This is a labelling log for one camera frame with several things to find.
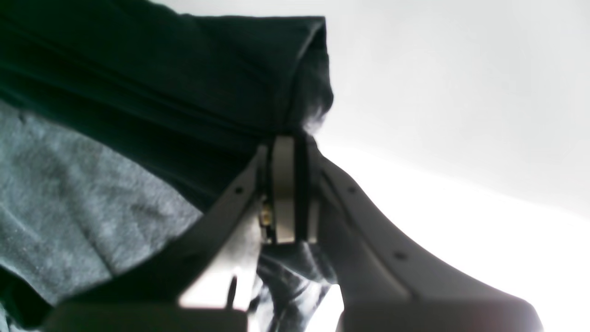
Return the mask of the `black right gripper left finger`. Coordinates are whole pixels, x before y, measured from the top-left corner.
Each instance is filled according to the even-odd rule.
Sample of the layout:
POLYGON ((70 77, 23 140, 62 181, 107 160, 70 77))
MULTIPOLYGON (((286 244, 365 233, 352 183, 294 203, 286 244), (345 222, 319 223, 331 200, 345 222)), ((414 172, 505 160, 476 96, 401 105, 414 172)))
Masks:
POLYGON ((262 146, 213 208, 127 273, 60 304, 45 332, 246 332, 264 244, 295 242, 295 141, 262 146))

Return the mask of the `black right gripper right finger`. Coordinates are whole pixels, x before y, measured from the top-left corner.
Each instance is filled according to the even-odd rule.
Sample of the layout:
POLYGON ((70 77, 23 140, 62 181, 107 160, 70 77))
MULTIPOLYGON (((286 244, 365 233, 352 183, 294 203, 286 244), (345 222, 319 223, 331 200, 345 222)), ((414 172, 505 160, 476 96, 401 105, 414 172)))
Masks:
POLYGON ((527 301, 430 254, 375 206, 348 173, 306 140, 308 239, 341 288, 338 332, 539 332, 527 301))

